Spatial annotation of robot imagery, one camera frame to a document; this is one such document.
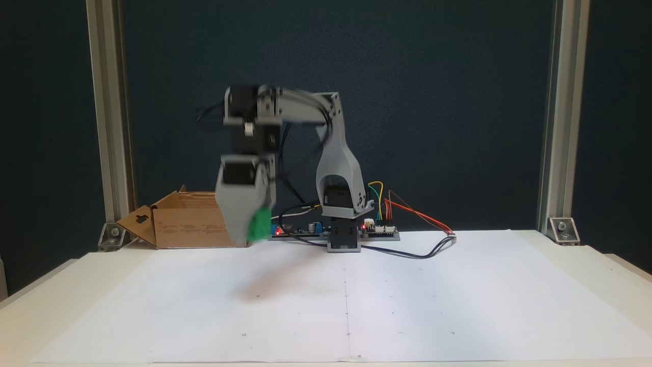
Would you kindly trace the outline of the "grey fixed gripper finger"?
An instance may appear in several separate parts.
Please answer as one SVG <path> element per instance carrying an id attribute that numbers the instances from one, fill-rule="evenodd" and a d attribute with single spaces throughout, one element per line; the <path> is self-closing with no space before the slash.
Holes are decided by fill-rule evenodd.
<path id="1" fill-rule="evenodd" d="M 261 188 L 216 188 L 216 202 L 233 245 L 249 245 L 251 220 L 263 207 L 266 198 L 267 194 Z"/>

